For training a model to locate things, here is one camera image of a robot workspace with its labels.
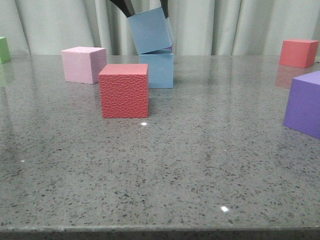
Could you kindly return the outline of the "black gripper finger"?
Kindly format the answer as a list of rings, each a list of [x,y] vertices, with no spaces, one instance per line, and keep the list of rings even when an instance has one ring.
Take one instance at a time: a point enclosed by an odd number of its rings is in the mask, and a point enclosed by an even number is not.
[[[110,0],[115,4],[126,17],[132,17],[135,15],[135,10],[131,0]]]
[[[168,18],[169,17],[169,2],[168,2],[168,0],[160,0],[160,4],[161,4],[165,18]]]

